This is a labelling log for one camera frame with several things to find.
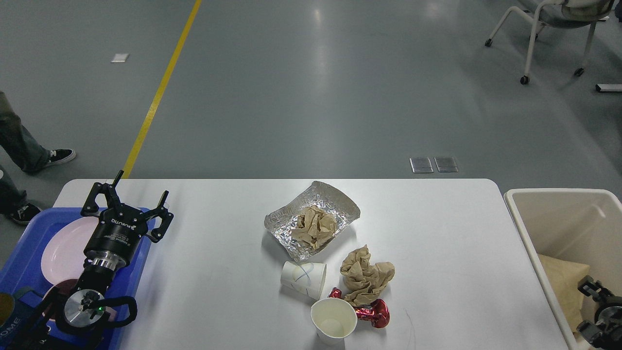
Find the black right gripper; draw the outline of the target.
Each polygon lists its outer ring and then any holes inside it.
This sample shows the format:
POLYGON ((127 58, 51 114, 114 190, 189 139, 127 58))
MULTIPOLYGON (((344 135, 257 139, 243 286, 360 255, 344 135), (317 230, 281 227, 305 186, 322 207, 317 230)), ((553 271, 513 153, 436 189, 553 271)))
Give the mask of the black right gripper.
POLYGON ((598 304, 595 323, 583 321, 577 331, 591 346, 597 349, 622 347, 622 302, 611 299, 615 295, 602 286, 599 280, 586 275, 578 282, 577 290, 598 304))

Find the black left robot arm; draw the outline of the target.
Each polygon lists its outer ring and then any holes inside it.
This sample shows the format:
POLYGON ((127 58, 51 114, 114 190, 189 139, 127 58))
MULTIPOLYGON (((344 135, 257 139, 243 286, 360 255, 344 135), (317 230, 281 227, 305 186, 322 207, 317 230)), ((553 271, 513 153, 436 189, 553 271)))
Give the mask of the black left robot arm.
POLYGON ((138 316, 138 278, 127 279, 121 295, 119 274, 131 267, 145 239, 157 243, 164 238, 174 215, 165 206, 169 191, 153 209, 122 202, 116 190, 122 175, 111 183, 95 182, 80 210, 96 225, 83 250, 79 277, 68 292, 54 284, 37 306, 14 319, 16 334, 7 350, 95 350, 107 330, 123 328, 138 316))

